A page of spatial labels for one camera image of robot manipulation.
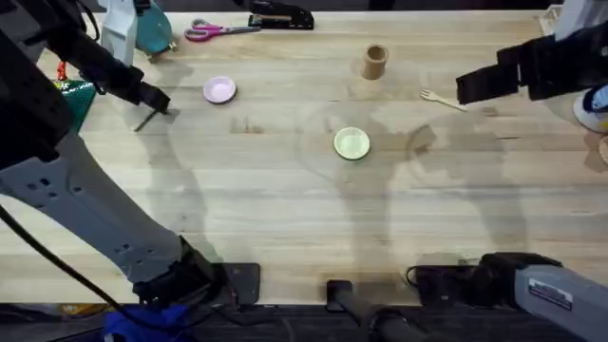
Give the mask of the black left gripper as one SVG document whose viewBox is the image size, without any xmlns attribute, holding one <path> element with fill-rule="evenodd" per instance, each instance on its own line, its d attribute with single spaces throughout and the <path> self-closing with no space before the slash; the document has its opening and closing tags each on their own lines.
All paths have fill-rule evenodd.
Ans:
<svg viewBox="0 0 608 342">
<path fill-rule="evenodd" d="M 61 60 L 80 70 L 103 91 L 134 105 L 144 103 L 165 113 L 170 98 L 143 80 L 143 72 L 113 57 L 104 47 L 78 29 L 56 28 L 47 36 L 47 47 Z"/>
</svg>

